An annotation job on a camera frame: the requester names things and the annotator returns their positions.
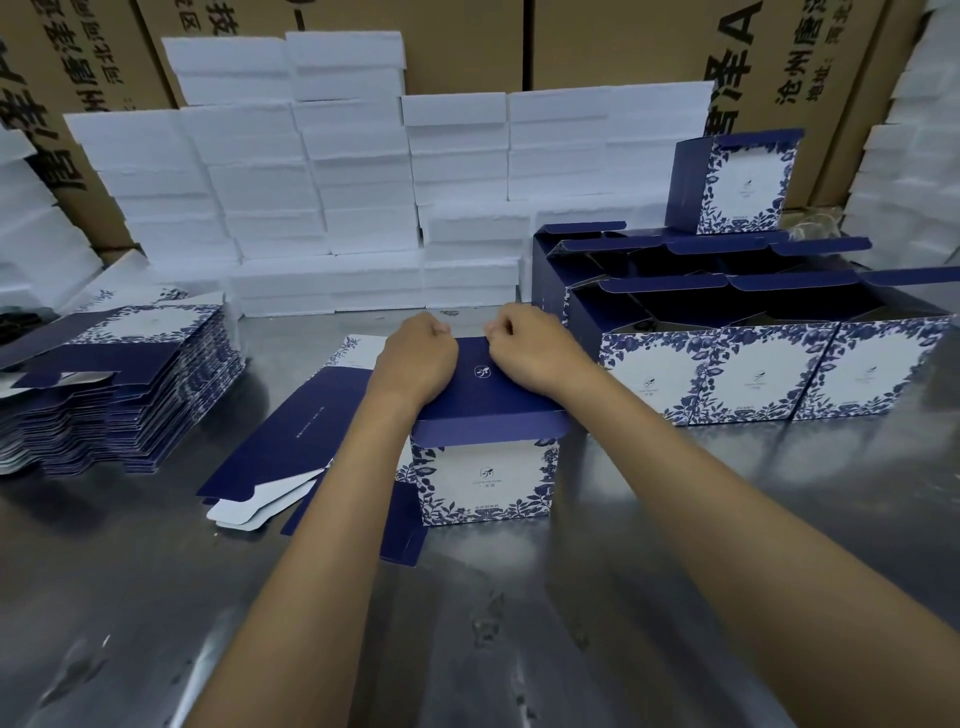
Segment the box flap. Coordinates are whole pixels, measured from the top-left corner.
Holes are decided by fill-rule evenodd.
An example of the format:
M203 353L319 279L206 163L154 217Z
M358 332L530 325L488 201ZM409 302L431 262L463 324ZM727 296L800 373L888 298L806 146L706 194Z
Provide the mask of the box flap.
M427 404L411 440L422 448L542 440L566 434L569 420L554 401L514 384L490 357L483 336L457 339L453 379Z

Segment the floral pattern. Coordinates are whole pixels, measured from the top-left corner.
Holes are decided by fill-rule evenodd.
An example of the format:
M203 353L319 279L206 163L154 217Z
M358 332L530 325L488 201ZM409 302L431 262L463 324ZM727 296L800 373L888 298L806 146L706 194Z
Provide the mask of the floral pattern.
M825 417L853 417L858 415L880 415L896 403L900 393L926 363L937 342L950 326L950 316L932 316L900 321L876 321L842 325L833 343L828 347L820 361L810 386L804 395L797 412L796 420L817 420ZM916 340L920 353L910 368L909 375L889 392L883 392L865 401L835 402L828 395L829 373L836 369L836 362L849 350L856 348L858 341L875 337L900 334L906 339Z
M716 336L701 331L658 331L654 333L608 333L600 342L598 360L604 369L613 370L631 352L648 352L652 349L669 348L674 352L686 352L693 361L703 362L697 367L696 376L680 401L665 408L661 414L674 425L687 425L700 394L701 382Z
M744 150L756 149L757 147L763 147L770 154L778 155L780 161L783 162L783 176L780 180L780 190L777 197L770 203L770 206L753 219L738 218L731 220L724 214L723 209L714 203L715 192L713 186L719 182L720 176L718 173L723 165L730 161L732 155ZM786 190L790 184L790 175L793 173L793 162L796 155L796 144L786 141L730 147L722 147L714 144L713 149L710 151L710 158L707 165L707 183L704 186L704 197L700 213L700 222L697 225L697 234L775 230L780 223L780 211L783 208L783 200L786 198Z
M128 305L71 339L68 344L178 344L221 306L216 304Z
M447 502L446 498L437 495L436 486L430 481L430 476L437 471L437 453L443 452L445 448L421 448L416 444L411 444L411 447L414 460L410 468L420 495L420 512L424 525L525 519L550 513L553 484L557 477L560 457L560 445L555 439L538 440L535 443L535 447L543 450L540 455L540 484L534 486L533 493L503 506L475 509L458 506L455 500Z

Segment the left hand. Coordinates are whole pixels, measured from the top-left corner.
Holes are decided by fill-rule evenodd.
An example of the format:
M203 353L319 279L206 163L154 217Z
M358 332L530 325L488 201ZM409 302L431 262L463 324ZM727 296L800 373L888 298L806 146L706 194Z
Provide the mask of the left hand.
M450 324L426 311L410 317L376 358L367 396L409 404L416 416L449 384L458 350Z

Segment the gift box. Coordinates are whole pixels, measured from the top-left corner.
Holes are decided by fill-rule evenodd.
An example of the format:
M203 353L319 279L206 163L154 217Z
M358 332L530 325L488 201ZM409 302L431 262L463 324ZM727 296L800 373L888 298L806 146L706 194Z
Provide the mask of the gift box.
M779 129L680 142L666 225L697 234L776 230L803 136Z

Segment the hand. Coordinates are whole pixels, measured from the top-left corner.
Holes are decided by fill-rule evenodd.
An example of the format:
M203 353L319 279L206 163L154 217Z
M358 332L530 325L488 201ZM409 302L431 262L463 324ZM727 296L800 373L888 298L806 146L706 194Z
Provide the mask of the hand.
M409 405L416 416L439 395L457 366L457 340L450 324L424 311L404 321L376 358L367 396Z
M490 356L510 379L560 404L566 385L597 370L556 316L527 303L507 303L483 330Z

